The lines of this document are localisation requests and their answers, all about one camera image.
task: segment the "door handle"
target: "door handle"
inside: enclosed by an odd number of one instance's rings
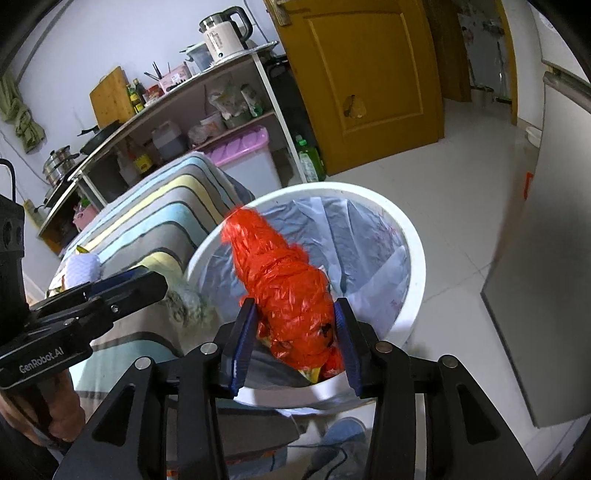
[[[286,27],[287,25],[291,25],[291,19],[289,13],[283,5],[285,5],[290,0],[269,0],[271,4],[271,9],[277,19],[277,23],[280,27]]]

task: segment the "green towel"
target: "green towel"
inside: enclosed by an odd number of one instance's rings
[[[31,111],[23,103],[10,72],[0,78],[0,116],[3,121],[14,123],[15,132],[26,153],[45,138],[45,131],[33,121]]]

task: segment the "person's hand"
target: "person's hand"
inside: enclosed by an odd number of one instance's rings
[[[85,414],[80,406],[80,397],[74,391],[68,370],[56,375],[54,381],[56,392],[53,400],[48,403],[49,413],[52,419],[49,425],[49,433],[58,439],[73,442],[85,425]],[[26,401],[19,397],[15,401],[18,402],[19,406],[31,419],[37,420],[33,408]],[[0,414],[2,414],[12,428],[21,432],[33,443],[41,445],[39,438],[28,420],[3,395],[0,395]]]

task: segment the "red plastic bag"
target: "red plastic bag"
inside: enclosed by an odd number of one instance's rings
[[[231,244],[236,274],[260,309],[258,336],[269,337],[271,353],[298,370],[322,367],[332,358],[335,372],[342,360],[333,346],[335,311],[324,272],[254,210],[231,213],[222,242]]]

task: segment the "cooking pot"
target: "cooking pot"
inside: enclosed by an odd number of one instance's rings
[[[49,158],[43,164],[43,174],[52,187],[55,187],[66,176],[66,174],[76,166],[75,159],[80,154],[71,155],[70,146],[53,150]]]

